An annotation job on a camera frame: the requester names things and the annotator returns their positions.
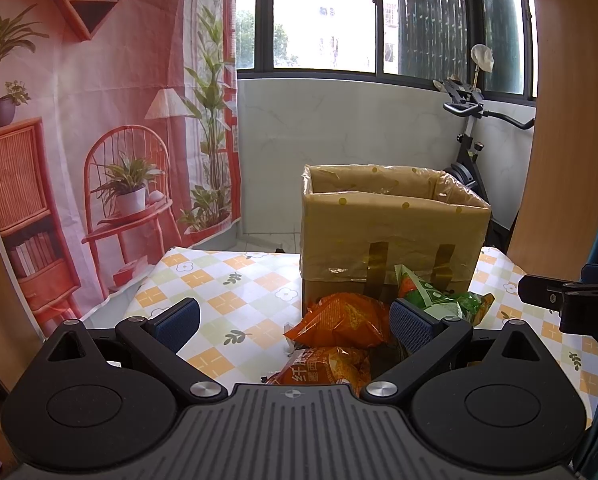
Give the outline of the green snack bag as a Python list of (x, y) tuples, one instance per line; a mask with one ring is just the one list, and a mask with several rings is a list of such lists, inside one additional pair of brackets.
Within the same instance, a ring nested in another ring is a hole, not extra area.
[(456, 315), (472, 326), (477, 326), (489, 312), (495, 300), (492, 294), (481, 296), (474, 292), (461, 292), (460, 294), (440, 292), (430, 283), (418, 278), (403, 264), (395, 266), (395, 277), (399, 285), (397, 297), (405, 299), (436, 320)]

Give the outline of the orange chip bag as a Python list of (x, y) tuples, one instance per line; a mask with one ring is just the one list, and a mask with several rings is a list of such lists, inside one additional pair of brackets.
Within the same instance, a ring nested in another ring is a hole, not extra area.
[(309, 348), (370, 349), (390, 344), (389, 308), (381, 301), (354, 292), (321, 298), (285, 336)]

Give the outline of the checkered floral tablecloth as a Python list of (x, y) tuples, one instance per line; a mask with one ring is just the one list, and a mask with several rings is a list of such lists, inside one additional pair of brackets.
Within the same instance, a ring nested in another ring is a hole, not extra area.
[[(522, 270), (503, 252), (482, 249), (470, 292), (495, 301), (481, 322), (500, 328), (510, 318), (531, 325), (578, 390), (588, 414), (598, 402), (598, 343), (564, 335), (558, 316), (520, 301)], [(154, 316), (192, 297), (200, 305), (200, 328), (179, 354), (226, 389), (259, 382), (280, 370), (289, 356), (285, 329), (302, 316), (301, 276), (296, 254), (204, 252), (173, 248), (141, 284), (127, 316)]]

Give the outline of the orange noodle packet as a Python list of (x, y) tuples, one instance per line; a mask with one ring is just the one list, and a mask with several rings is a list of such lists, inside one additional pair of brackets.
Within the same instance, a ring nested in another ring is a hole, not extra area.
[(294, 351), (282, 369), (265, 383), (275, 386), (349, 385), (358, 396), (371, 381), (369, 352), (322, 347)]

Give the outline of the wooden board panel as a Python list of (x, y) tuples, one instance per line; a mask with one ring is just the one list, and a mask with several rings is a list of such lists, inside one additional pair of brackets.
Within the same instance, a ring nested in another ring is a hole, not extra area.
[(577, 280), (598, 231), (598, 0), (535, 0), (538, 99), (508, 255)]

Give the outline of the cardboard box with plastic liner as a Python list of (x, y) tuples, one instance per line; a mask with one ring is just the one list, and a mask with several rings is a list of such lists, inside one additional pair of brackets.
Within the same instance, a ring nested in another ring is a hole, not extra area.
[(389, 302), (403, 264), (441, 292), (466, 292), (491, 219), (441, 170), (317, 165), (302, 174), (302, 305), (335, 292)]

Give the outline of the pink printed backdrop cloth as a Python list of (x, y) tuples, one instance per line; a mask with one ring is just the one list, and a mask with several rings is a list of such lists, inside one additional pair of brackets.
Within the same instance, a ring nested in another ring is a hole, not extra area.
[(0, 237), (43, 333), (241, 217), (235, 0), (0, 0)]

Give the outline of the black exercise bike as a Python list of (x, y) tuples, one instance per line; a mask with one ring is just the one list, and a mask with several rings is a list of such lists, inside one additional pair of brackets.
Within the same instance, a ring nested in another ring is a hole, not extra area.
[(469, 58), (471, 76), (453, 74), (433, 81), (447, 99), (444, 110), (464, 122), (456, 136), (456, 159), (445, 171), (490, 204), (485, 244), (507, 252), (526, 185), (535, 112), (484, 98), (478, 79), (493, 72), (490, 47), (475, 44)]

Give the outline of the black framed window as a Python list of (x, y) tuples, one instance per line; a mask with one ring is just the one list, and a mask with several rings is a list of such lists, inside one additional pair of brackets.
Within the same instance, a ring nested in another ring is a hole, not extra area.
[(534, 0), (236, 0), (241, 78), (430, 89), (456, 76), (492, 101), (538, 94)]

